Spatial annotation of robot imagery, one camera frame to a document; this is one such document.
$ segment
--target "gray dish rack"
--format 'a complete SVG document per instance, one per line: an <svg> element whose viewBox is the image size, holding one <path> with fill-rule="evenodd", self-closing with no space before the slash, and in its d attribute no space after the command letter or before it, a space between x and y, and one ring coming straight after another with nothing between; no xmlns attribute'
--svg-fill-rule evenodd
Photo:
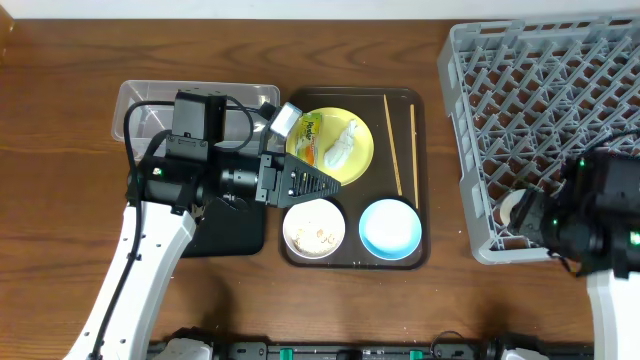
<svg viewBox="0 0 640 360"><path fill-rule="evenodd" d="M524 184L558 191L567 159L640 128L640 18L456 25L438 71L474 257L483 264L548 259L546 249L509 233L498 204ZM638 138L608 147L640 155Z"/></svg>

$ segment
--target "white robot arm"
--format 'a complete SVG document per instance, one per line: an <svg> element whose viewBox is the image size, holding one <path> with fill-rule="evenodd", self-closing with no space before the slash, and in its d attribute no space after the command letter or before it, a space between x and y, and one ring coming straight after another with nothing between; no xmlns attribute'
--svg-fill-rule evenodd
<svg viewBox="0 0 640 360"><path fill-rule="evenodd" d="M227 102L247 116L249 135L236 148L221 148ZM171 130L156 134L136 165L129 133L130 118L142 106L174 106ZM263 104L247 109L231 96L199 89L181 90L175 102L141 101L124 116L124 140L130 176L127 199L115 257L102 284L89 320L66 359L144 359L153 324L176 263L196 232L194 206L209 214L211 201L224 201L232 211L249 206L287 207L337 193L340 182L289 155L264 151L266 133L286 136L301 115L287 104ZM271 119L262 130L259 152L247 161L238 151L253 136L249 112ZM166 139L165 157L153 154ZM202 233L210 238L214 234ZM173 342L188 359L210 358L202 343Z"/></svg>
<svg viewBox="0 0 640 360"><path fill-rule="evenodd" d="M640 274L616 278L613 270L587 277L596 360L640 357Z"/></svg>
<svg viewBox="0 0 640 360"><path fill-rule="evenodd" d="M144 359L151 330L164 298L171 274L196 224L189 212L171 213L171 206L142 202L142 239L138 259L120 293L104 333L101 354L104 360ZM86 360L93 350L120 276L131 251L136 227L136 209L128 206L115 256L102 284L91 315L67 360Z"/></svg>

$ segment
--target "clear plastic container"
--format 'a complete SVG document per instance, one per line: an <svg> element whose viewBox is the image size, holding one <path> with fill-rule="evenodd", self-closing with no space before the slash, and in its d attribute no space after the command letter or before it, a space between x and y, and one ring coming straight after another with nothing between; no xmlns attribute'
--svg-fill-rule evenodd
<svg viewBox="0 0 640 360"><path fill-rule="evenodd" d="M113 117L111 135L114 139L124 142L123 122L127 109L138 101L143 100L175 100L180 89L199 88L201 90L219 91L236 98L245 107L259 108L268 102L280 105L280 90L273 85L252 85L233 83L213 83L195 81L152 81L128 80L120 86L116 111ZM256 153L260 140L260 132L266 120L258 114L251 113L254 122L252 142L241 152ZM151 138L158 132L171 129L173 123L172 106L142 106L131 115L131 145L136 159L144 154ZM249 122L241 111L227 111L224 140L218 146L233 147L240 144L249 135ZM156 151L157 156L164 156L165 144L162 143Z"/></svg>

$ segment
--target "blue bowl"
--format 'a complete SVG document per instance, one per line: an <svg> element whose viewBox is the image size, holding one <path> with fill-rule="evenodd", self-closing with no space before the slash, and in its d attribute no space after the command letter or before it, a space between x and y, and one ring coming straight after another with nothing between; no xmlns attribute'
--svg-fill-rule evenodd
<svg viewBox="0 0 640 360"><path fill-rule="evenodd" d="M399 200L374 202L362 213L360 240L370 253L383 260L400 260L420 245L422 224L412 207Z"/></svg>

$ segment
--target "yellow plate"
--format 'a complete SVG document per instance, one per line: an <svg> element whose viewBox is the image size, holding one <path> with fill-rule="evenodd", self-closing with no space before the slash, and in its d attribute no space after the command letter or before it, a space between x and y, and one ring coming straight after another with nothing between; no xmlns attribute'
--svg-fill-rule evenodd
<svg viewBox="0 0 640 360"><path fill-rule="evenodd" d="M318 136L318 169L332 178L340 181L344 186L358 179L371 164L373 159L373 137L367 124L356 114L339 108L322 108L311 111L314 114L322 114L322 126ZM342 131L347 128L349 121L357 122L353 151L347 162L339 170L331 170L324 166L324 153L340 138ZM291 130L291 136L287 138L287 152L295 155L295 134L298 133L297 123Z"/></svg>

